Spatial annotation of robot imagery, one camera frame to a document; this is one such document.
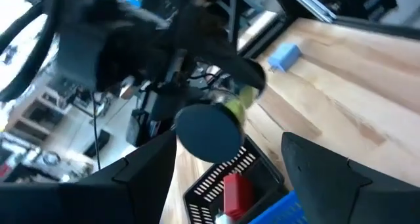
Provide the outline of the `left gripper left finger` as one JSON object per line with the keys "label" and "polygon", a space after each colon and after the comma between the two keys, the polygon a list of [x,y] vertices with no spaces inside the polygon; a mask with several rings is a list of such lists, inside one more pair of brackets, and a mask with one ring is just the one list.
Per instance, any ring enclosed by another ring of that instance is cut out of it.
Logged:
{"label": "left gripper left finger", "polygon": [[75,183],[2,183],[0,224],[159,224],[176,149],[166,131]]}

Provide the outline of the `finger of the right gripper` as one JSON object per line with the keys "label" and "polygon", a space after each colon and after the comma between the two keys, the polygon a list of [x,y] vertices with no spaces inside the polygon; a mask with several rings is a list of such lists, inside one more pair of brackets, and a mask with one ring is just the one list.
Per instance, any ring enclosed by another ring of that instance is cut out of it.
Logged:
{"label": "finger of the right gripper", "polygon": [[256,89],[263,89],[266,80],[257,71],[237,55],[227,41],[183,41],[182,48],[194,56],[200,56],[209,63],[218,66],[234,79]]}

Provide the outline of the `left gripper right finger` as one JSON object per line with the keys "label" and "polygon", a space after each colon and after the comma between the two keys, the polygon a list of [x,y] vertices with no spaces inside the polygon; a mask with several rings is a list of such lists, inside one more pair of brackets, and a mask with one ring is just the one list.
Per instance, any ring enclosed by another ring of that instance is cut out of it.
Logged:
{"label": "left gripper right finger", "polygon": [[420,224],[419,187],[291,132],[281,152],[310,224]]}

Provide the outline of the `light blue charger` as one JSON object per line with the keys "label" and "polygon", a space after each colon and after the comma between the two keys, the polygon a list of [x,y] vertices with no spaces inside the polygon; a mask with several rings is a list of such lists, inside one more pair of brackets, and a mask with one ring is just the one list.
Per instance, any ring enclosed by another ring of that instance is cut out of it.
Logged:
{"label": "light blue charger", "polygon": [[281,43],[268,57],[267,62],[271,70],[286,72],[298,61],[300,56],[301,50],[297,44]]}

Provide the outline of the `green sand timer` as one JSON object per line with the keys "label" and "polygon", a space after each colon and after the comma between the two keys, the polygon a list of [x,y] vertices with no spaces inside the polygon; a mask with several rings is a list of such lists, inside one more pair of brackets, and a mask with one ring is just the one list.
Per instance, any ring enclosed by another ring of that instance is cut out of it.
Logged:
{"label": "green sand timer", "polygon": [[183,147],[200,160],[227,162],[244,142],[246,110],[261,91],[248,86],[215,88],[200,103],[181,109],[175,116],[175,132]]}

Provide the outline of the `red charger block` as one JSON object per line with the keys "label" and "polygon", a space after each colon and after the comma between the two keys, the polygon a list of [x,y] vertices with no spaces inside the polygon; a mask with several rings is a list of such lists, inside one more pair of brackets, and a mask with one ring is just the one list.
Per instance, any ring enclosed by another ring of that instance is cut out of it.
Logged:
{"label": "red charger block", "polygon": [[234,221],[241,219],[254,205],[253,184],[240,173],[223,178],[224,213]]}

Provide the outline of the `blue slotted basket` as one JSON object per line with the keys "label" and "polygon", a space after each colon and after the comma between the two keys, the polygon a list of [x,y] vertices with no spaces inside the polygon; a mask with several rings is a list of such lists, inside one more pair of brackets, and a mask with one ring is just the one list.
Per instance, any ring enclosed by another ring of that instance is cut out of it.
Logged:
{"label": "blue slotted basket", "polygon": [[293,190],[249,224],[308,224],[308,221]]}

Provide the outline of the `black slotted basket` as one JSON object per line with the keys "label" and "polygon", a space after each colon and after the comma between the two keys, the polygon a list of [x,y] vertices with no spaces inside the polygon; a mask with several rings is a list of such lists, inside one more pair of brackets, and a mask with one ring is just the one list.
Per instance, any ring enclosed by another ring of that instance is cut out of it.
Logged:
{"label": "black slotted basket", "polygon": [[246,137],[234,159],[212,165],[183,195],[188,224],[214,224],[216,214],[224,208],[223,177],[240,173],[255,190],[255,204],[238,221],[248,224],[287,194],[284,176],[257,144]]}

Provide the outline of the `small white charger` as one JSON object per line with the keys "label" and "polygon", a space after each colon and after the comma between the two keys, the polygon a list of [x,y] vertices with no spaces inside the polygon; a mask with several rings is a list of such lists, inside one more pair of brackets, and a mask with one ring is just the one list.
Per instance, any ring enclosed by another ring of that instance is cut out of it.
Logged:
{"label": "small white charger", "polygon": [[224,212],[219,212],[215,216],[215,224],[234,224],[234,220]]}

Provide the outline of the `silver metal bracket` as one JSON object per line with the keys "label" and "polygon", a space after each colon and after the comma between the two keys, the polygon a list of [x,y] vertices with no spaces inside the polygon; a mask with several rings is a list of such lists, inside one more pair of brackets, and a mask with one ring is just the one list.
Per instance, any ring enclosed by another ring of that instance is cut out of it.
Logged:
{"label": "silver metal bracket", "polygon": [[305,7],[311,14],[323,22],[332,23],[336,19],[336,15],[330,11],[319,0],[296,0]]}

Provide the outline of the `black aluminium table frame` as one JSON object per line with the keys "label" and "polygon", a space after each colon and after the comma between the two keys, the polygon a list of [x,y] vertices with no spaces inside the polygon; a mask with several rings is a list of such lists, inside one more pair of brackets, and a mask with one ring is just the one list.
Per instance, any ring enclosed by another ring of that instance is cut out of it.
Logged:
{"label": "black aluminium table frame", "polygon": [[[269,21],[261,32],[239,50],[239,55],[245,58],[257,58],[300,17],[323,22],[296,0],[277,0],[277,2],[285,9],[285,13]],[[381,24],[379,18],[373,16],[380,8],[384,8],[384,12],[395,8],[396,0],[319,0],[319,2],[336,15],[332,24],[420,40],[420,30],[395,24]]]}

